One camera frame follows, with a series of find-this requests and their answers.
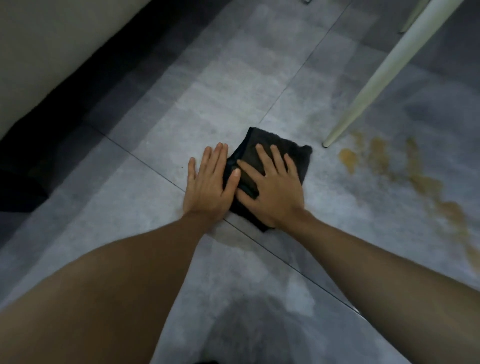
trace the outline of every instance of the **left hand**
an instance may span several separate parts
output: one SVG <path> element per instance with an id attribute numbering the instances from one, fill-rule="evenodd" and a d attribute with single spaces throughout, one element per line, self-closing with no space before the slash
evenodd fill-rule
<path id="1" fill-rule="evenodd" d="M 188 183 L 183 199 L 183 213 L 201 212 L 212 223 L 220 221 L 227 213 L 240 181 L 240 170 L 235 169 L 223 189 L 223 172 L 227 163 L 228 145 L 218 143 L 212 152 L 205 148 L 198 174 L 195 158 L 188 162 Z"/>

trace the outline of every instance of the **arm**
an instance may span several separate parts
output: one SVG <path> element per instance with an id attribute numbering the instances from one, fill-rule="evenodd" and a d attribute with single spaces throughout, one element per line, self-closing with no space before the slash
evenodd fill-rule
<path id="1" fill-rule="evenodd" d="M 262 176 L 239 161 L 257 183 L 256 200 L 239 200 L 263 223 L 298 240 L 362 315 L 413 363 L 473 363 L 480 358 L 480 292 L 317 220 L 304 209 L 293 160 L 288 170 L 257 147 Z"/>
<path id="2" fill-rule="evenodd" d="M 231 205 L 228 147 L 189 162 L 184 216 L 104 245 L 40 282 L 0 313 L 2 363 L 148 363 L 196 245 Z"/>

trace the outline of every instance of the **finger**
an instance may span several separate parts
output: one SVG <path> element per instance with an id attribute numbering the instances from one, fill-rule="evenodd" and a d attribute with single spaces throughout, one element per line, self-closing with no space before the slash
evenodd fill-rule
<path id="1" fill-rule="evenodd" d="M 257 144 L 255 146 L 255 149 L 257 150 L 258 157 L 260 158 L 260 160 L 262 161 L 262 164 L 264 165 L 265 175 L 276 174 L 275 166 L 273 165 L 273 162 L 268 156 L 267 152 L 265 152 L 264 147 L 261 144 Z"/>
<path id="2" fill-rule="evenodd" d="M 204 155 L 202 156 L 202 161 L 200 162 L 200 167 L 198 169 L 198 174 L 203 174 L 203 172 L 205 172 L 205 168 L 207 168 L 208 160 L 210 159 L 211 154 L 212 148 L 208 146 L 204 150 Z"/>
<path id="3" fill-rule="evenodd" d="M 245 171 L 246 174 L 249 175 L 249 177 L 256 183 L 258 184 L 258 182 L 261 181 L 261 179 L 263 178 L 262 174 L 257 171 L 255 168 L 253 168 L 250 164 L 248 164 L 247 162 L 244 162 L 243 160 L 237 160 L 237 164 L 239 165 L 240 168 L 242 168 L 242 170 Z"/>
<path id="4" fill-rule="evenodd" d="M 192 157 L 188 161 L 188 177 L 187 177 L 187 186 L 195 180 L 195 158 Z"/>
<path id="5" fill-rule="evenodd" d="M 225 186 L 225 190 L 223 190 L 222 196 L 227 198 L 230 203 L 233 201 L 233 196 L 235 195 L 235 191 L 237 186 L 239 185 L 240 181 L 240 169 L 236 168 L 230 175 L 227 181 L 227 185 Z"/>
<path id="6" fill-rule="evenodd" d="M 270 146 L 270 150 L 272 151 L 273 160 L 275 162 L 275 167 L 278 171 L 278 174 L 280 174 L 281 176 L 285 176 L 287 174 L 287 170 L 285 169 L 285 164 L 283 163 L 283 159 L 280 151 L 278 150 L 278 147 Z"/>
<path id="7" fill-rule="evenodd" d="M 227 155 L 228 155 L 228 145 L 223 144 L 223 148 L 220 151 L 220 156 L 218 157 L 218 162 L 215 166 L 214 174 L 217 176 L 223 176 L 225 166 L 227 164 Z"/>
<path id="8" fill-rule="evenodd" d="M 222 143 L 218 143 L 215 147 L 215 150 L 213 151 L 213 154 L 211 155 L 209 161 L 208 161 L 208 164 L 207 164 L 207 168 L 205 170 L 205 172 L 210 175 L 213 173 L 213 171 L 215 170 L 215 166 L 216 166 L 216 163 L 218 162 L 218 157 L 220 157 L 220 152 L 223 148 L 223 144 Z"/>
<path id="9" fill-rule="evenodd" d="M 292 177 L 298 178 L 299 174 L 297 172 L 297 166 L 295 165 L 293 159 L 288 154 L 285 154 L 283 158 L 285 158 L 285 162 L 287 163 L 288 174 Z"/>
<path id="10" fill-rule="evenodd" d="M 235 193 L 238 200 L 249 210 L 251 210 L 255 206 L 255 200 L 248 196 L 244 191 L 240 188 L 237 188 L 237 192 Z"/>

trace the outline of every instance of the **right hand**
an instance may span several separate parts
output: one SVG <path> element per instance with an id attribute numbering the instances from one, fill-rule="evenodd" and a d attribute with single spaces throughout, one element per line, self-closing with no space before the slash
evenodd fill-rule
<path id="1" fill-rule="evenodd" d="M 264 165 L 265 176 L 247 162 L 238 160 L 237 164 L 257 184 L 259 195 L 253 200 L 238 188 L 237 198 L 265 225 L 284 229 L 305 206 L 297 167 L 293 159 L 285 154 L 288 170 L 285 169 L 277 146 L 270 146 L 275 164 L 261 144 L 255 148 Z"/>

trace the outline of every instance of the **furniture leg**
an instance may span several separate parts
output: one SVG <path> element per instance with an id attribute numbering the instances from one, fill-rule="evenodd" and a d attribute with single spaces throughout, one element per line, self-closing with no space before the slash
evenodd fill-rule
<path id="1" fill-rule="evenodd" d="M 400 33 L 405 33 L 407 30 L 410 29 L 412 26 L 413 22 L 418 18 L 418 16 L 425 10 L 427 7 L 428 3 L 430 0 L 419 0 L 417 2 L 417 5 L 413 8 L 412 12 L 408 16 L 407 21 L 403 25 L 403 27 L 400 29 Z"/>
<path id="2" fill-rule="evenodd" d="M 363 113 L 462 2 L 463 0 L 430 1 L 327 136 L 323 142 L 325 148 L 330 146 Z"/>

